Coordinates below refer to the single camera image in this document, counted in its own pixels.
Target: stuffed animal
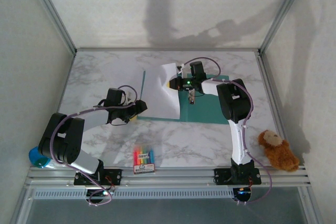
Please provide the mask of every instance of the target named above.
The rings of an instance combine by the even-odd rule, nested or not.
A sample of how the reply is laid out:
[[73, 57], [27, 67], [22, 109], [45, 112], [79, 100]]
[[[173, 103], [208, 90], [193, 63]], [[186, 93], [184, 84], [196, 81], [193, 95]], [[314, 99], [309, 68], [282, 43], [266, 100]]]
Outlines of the stuffed animal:
[[299, 169], [299, 159], [292, 153], [287, 140], [283, 140], [273, 131], [264, 131], [258, 142], [265, 148], [271, 166], [279, 170], [294, 172]]

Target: marble surface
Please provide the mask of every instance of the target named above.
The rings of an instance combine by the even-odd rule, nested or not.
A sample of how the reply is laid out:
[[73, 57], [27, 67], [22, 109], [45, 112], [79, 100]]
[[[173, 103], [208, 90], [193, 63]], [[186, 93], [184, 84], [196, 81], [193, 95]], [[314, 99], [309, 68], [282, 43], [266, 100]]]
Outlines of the marble surface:
[[[81, 51], [77, 53], [60, 112], [70, 114], [96, 105], [110, 87], [133, 84], [140, 93], [136, 72], [148, 67], [195, 57], [211, 57], [231, 80], [243, 79], [255, 105], [246, 131], [251, 153], [269, 165], [257, 136], [265, 129], [276, 131], [254, 52], [224, 51]], [[208, 74], [217, 67], [203, 61]], [[105, 166], [132, 166], [134, 144], [154, 148], [156, 166], [227, 166], [232, 155], [229, 125], [135, 120], [124, 126], [103, 125], [86, 131], [82, 149], [104, 161]]]

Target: teal mat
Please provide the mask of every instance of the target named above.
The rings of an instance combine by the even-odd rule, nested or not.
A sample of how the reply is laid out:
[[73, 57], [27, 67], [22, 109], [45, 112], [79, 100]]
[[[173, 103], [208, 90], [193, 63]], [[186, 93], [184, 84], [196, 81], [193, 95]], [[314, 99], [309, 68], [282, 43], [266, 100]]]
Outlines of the teal mat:
[[[207, 74], [207, 77], [211, 78], [214, 77], [214, 75]], [[228, 80], [229, 76], [219, 76], [218, 78]], [[138, 119], [151, 121], [229, 124], [229, 122], [223, 116], [222, 110], [220, 109], [221, 106], [219, 104], [218, 96], [205, 94], [201, 97], [196, 97], [195, 104], [189, 104], [187, 91], [180, 91], [178, 94], [180, 101], [180, 119], [150, 118], [140, 115], [138, 115]]]

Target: purple cable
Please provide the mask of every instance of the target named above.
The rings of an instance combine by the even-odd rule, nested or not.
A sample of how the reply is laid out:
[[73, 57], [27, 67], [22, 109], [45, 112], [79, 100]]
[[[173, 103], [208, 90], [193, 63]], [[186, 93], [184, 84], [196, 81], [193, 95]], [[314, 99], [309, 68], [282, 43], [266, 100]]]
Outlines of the purple cable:
[[260, 200], [262, 200], [263, 198], [265, 198], [271, 191], [272, 189], [272, 177], [271, 177], [271, 174], [269, 173], [267, 167], [265, 165], [263, 165], [259, 160], [257, 160], [255, 157], [253, 157], [251, 155], [251, 153], [248, 151], [247, 147], [246, 147], [246, 142], [245, 142], [245, 126], [246, 126], [246, 122], [247, 120], [250, 118], [251, 114], [252, 114], [252, 111], [254, 109], [254, 105], [253, 105], [253, 100], [252, 100], [252, 97], [250, 95], [250, 93], [247, 91], [247, 89], [245, 89], [242, 85], [238, 84], [237, 82], [235, 81], [229, 81], [229, 80], [215, 80], [215, 79], [212, 79], [213, 81], [218, 81], [218, 82], [227, 82], [227, 83], [232, 83], [233, 85], [239, 87], [241, 90], [243, 90], [246, 95], [248, 96], [249, 100], [250, 100], [250, 103], [251, 103], [251, 108], [250, 108], [250, 111], [248, 112], [246, 118], [244, 119], [243, 121], [243, 129], [241, 130], [241, 136], [242, 136], [242, 139], [243, 139], [243, 147], [244, 147], [244, 150], [247, 150], [246, 151], [246, 154], [253, 160], [255, 161], [256, 163], [258, 163], [258, 165], [260, 165], [267, 173], [268, 177], [269, 177], [269, 188], [267, 190], [267, 192], [260, 198], [258, 199], [255, 199], [255, 200], [252, 200], [252, 201], [248, 201], [246, 202], [247, 204], [251, 204], [251, 203], [255, 203], [255, 202], [258, 202]]
[[[135, 88], [129, 86], [129, 85], [122, 85], [120, 87], [118, 87], [118, 89], [120, 88], [124, 88], [124, 87], [128, 87], [130, 89], [132, 89], [135, 93], [135, 99], [132, 103], [128, 104], [128, 105], [125, 105], [125, 106], [110, 106], [110, 107], [99, 107], [99, 108], [92, 108], [92, 109], [88, 109], [88, 110], [83, 110], [81, 112], [78, 112], [78, 113], [75, 113], [75, 114], [71, 114], [71, 115], [68, 115], [66, 116], [62, 121], [60, 121], [60, 123], [56, 126], [56, 128], [54, 129], [54, 132], [52, 133], [51, 135], [51, 138], [50, 138], [50, 154], [51, 154], [51, 157], [53, 158], [53, 160], [57, 163], [57, 164], [64, 164], [63, 162], [60, 162], [56, 156], [54, 155], [54, 140], [55, 140], [55, 136], [57, 134], [57, 132], [59, 131], [59, 129], [61, 128], [61, 126], [70, 118], [74, 117], [74, 116], [79, 116], [79, 115], [84, 115], [84, 114], [87, 114], [87, 113], [90, 113], [90, 112], [93, 112], [93, 111], [99, 111], [99, 110], [107, 110], [107, 109], [126, 109], [126, 108], [129, 108], [130, 106], [133, 106], [136, 102], [136, 100], [138, 99], [138, 93], [137, 91], [135, 90]], [[87, 173], [81, 171], [81, 170], [78, 170], [77, 168], [69, 165], [69, 164], [65, 164], [67, 167], [69, 168], [72, 168], [76, 171], [79, 171], [81, 174], [83, 174], [88, 180], [90, 180], [93, 184], [95, 184], [96, 186], [100, 187], [101, 189], [97, 190], [97, 191], [94, 191], [91, 195], [90, 195], [90, 198], [89, 198], [89, 205], [94, 205], [94, 206], [101, 206], [101, 205], [104, 205], [104, 204], [107, 204], [109, 202], [111, 202], [112, 200], [112, 195], [111, 193], [106, 190], [104, 187], [102, 187], [101, 185], [99, 185], [96, 181], [94, 181]], [[106, 202], [102, 202], [102, 203], [96, 203], [96, 204], [93, 204], [91, 202], [91, 198], [94, 194], [100, 192], [100, 191], [106, 191], [108, 196], [109, 196], [109, 200], [106, 201]]]
[[215, 60], [213, 60], [213, 59], [211, 59], [211, 58], [209, 58], [209, 57], [197, 57], [197, 58], [194, 58], [194, 59], [192, 59], [192, 60], [187, 61], [184, 65], [187, 65], [188, 63], [190, 63], [190, 62], [192, 62], [192, 61], [194, 61], [194, 60], [199, 60], [199, 59], [210, 60], [210, 61], [212, 61], [214, 64], [216, 64], [216, 65], [218, 66], [219, 73], [218, 73], [216, 76], [214, 76], [213, 78], [217, 78], [218, 76], [221, 75], [221, 71], [222, 71], [222, 70], [221, 70], [221, 67], [219, 66], [219, 64], [218, 64]]

